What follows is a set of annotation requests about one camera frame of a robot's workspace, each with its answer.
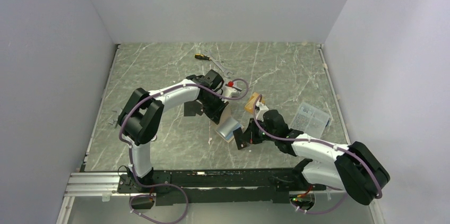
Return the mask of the beige leather card holder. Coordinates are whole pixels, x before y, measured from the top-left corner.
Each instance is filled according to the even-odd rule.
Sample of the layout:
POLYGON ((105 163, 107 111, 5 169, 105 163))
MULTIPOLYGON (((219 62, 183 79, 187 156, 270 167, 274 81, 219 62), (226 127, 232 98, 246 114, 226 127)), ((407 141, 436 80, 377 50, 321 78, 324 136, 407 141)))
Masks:
POLYGON ((220 117, 219 124, 212 123, 212 128, 219 137, 229 143, 234 139, 233 132, 238 128, 243 128, 243 125, 232 116, 231 107, 226 106, 220 117))

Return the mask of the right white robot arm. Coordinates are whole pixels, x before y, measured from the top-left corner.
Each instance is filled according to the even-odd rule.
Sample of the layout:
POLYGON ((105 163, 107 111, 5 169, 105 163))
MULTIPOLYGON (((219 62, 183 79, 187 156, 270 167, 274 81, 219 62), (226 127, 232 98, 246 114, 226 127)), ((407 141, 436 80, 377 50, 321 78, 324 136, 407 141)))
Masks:
POLYGON ((325 185, 343 190, 356 202, 369 205, 382 197, 382 189, 391 180, 365 144, 358 141, 336 144, 317 139, 289 128, 277 110, 265 112, 262 119, 251 118, 245 130, 237 128, 233 135, 239 149, 272 141, 281 152, 302 157, 289 181, 298 189, 325 185))

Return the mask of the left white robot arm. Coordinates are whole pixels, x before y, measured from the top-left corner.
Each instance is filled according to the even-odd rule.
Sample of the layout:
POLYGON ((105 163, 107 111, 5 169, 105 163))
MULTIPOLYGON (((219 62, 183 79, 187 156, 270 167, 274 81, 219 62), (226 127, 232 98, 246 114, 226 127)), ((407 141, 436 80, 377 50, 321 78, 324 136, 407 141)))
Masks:
POLYGON ((150 157, 150 141, 157 135, 165 111, 183 105, 194 115, 205 114, 213 123, 220 122, 228 103, 219 94, 224 79, 214 70, 206 75, 190 75, 170 87, 146 91, 133 91, 125 107, 118 115, 121 126, 120 139, 131 151, 130 171, 132 186, 146 192, 153 184, 153 167, 150 157))

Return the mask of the black credit card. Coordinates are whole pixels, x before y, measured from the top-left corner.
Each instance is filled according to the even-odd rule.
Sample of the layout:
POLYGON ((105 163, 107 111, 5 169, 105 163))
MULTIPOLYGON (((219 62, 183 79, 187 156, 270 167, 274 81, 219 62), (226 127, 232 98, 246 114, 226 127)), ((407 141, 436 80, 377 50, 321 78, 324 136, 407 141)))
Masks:
POLYGON ((189 101, 184 103, 184 117, 195 117, 203 115, 203 105, 198 101, 189 101))

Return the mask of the silver credit card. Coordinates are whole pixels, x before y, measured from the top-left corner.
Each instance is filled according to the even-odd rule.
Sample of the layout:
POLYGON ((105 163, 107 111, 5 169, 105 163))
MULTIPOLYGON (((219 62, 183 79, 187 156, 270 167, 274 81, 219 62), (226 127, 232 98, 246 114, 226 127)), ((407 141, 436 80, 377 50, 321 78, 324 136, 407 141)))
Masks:
POLYGON ((233 139, 233 132, 238 128, 242 128, 241 123, 230 116, 224 121, 220 122, 215 131, 221 138, 229 142, 233 139))

